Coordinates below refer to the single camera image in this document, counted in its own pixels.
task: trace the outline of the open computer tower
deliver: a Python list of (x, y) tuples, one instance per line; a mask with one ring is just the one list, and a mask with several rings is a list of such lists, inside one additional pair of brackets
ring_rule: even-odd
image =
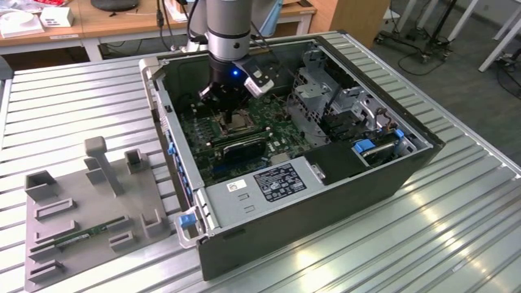
[(156, 57), (152, 107), (210, 280), (391, 197), (444, 143), (322, 37), (252, 45), (275, 87), (223, 121), (199, 100), (208, 52)]

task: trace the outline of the gray floor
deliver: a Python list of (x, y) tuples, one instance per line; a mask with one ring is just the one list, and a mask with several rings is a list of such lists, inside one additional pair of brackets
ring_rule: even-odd
[[(419, 1), (408, 26), (404, 32), (414, 27), (415, 19), (420, 14)], [(392, 0), (394, 10), (404, 11), (407, 0)], [(434, 31), (436, 22), (443, 14), (446, 5), (442, 1), (430, 19), (427, 29)], [(461, 12), (454, 11), (442, 35), (448, 36)], [(499, 28), (477, 19), (471, 19), (460, 36), (452, 44), (455, 54), (451, 55), (446, 64), (427, 76), (415, 76), (404, 72), (398, 65), (406, 52), (415, 49), (387, 40), (384, 44), (375, 45), (374, 52), (379, 57), (415, 83), (419, 88), (450, 110), (450, 112), (521, 165), (521, 100), (516, 99), (499, 85), (497, 67), (493, 65), (485, 73), (479, 67), (487, 56), (497, 46), (492, 37)], [(519, 41), (513, 41), (508, 52), (515, 52), (521, 47)], [(427, 72), (436, 62), (423, 65), (416, 59), (403, 61), (403, 66), (415, 73)], [(521, 81), (520, 73), (515, 76)], [(501, 73), (504, 85), (517, 91), (516, 84)]]

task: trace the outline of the desk leg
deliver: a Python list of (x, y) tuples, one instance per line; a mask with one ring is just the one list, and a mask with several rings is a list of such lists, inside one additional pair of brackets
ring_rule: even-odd
[(516, 9), (515, 14), (512, 14), (511, 18), (508, 19), (508, 21), (505, 22), (505, 24), (501, 27), (500, 31), (497, 32), (497, 35), (493, 37), (495, 40), (499, 41), (501, 39), (501, 37), (504, 36), (507, 30), (511, 28), (511, 25), (515, 22), (516, 18), (520, 16), (520, 13), (521, 13), (521, 5)]
[(410, 0), (410, 3), (407, 3), (404, 14), (400, 17), (400, 21), (399, 21), (399, 24), (398, 24), (398, 31), (399, 32), (402, 32), (402, 30), (404, 28), (407, 20), (410, 19), (411, 13), (414, 11), (415, 5), (416, 5), (416, 0)]
[(469, 7), (467, 8), (465, 13), (461, 16), (460, 21), (458, 22), (456, 27), (450, 35), (450, 38), (448, 38), (450, 42), (452, 42), (458, 38), (458, 35), (460, 34), (461, 29), (464, 28), (464, 25), (471, 18), (472, 12), (475, 11), (475, 8), (476, 8), (476, 5), (479, 2), (480, 2), (480, 0), (472, 0)]
[(100, 52), (100, 40), (98, 38), (84, 38), (82, 40), (83, 46), (90, 56), (91, 61), (103, 61), (104, 57)]
[(422, 16), (420, 22), (418, 23), (418, 27), (420, 29), (424, 28), (427, 21), (430, 20), (430, 17), (432, 15), (432, 12), (435, 11), (435, 7), (439, 3), (439, 0), (432, 0), (430, 3), (430, 6), (426, 9), (424, 15)]
[(504, 38), (501, 43), (497, 45), (497, 47), (496, 47), (495, 51), (492, 52), (492, 54), (489, 55), (489, 57), (487, 58), (485, 62), (483, 62), (483, 65), (480, 67), (481, 72), (485, 72), (485, 70), (489, 68), (492, 62), (495, 62), (497, 56), (501, 54), (507, 45), (511, 43), (511, 41), (515, 38), (515, 36), (517, 35), (520, 29), (521, 29), (521, 20), (519, 20), (515, 27), (511, 29), (507, 37)]
[(296, 35), (306, 35), (310, 33), (311, 18), (314, 14), (304, 14), (300, 16), (299, 27), (296, 28)]

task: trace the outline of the blue drive latch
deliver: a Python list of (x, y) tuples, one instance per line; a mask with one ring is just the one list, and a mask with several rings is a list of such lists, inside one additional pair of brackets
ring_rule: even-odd
[(395, 135), (399, 137), (400, 140), (406, 137), (406, 134), (400, 129), (395, 130)]
[(179, 217), (179, 224), (182, 228), (186, 229), (198, 223), (196, 214), (188, 214)]
[(375, 147), (376, 145), (370, 139), (360, 140), (355, 143), (355, 149), (359, 153), (363, 153), (364, 151), (371, 150)]

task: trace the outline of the metal slotted workbench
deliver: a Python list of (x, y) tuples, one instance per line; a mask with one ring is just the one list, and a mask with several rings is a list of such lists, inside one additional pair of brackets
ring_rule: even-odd
[[(324, 37), (447, 142), (431, 165), (392, 198), (216, 280), (203, 281), (198, 253), (172, 235), (42, 292), (521, 290), (520, 168), (356, 41), (339, 33)], [(106, 136), (110, 160), (135, 147), (150, 154), (167, 214), (180, 211), (142, 57), (19, 71), (6, 83), (0, 292), (23, 291), (24, 174), (84, 168), (84, 138)]]

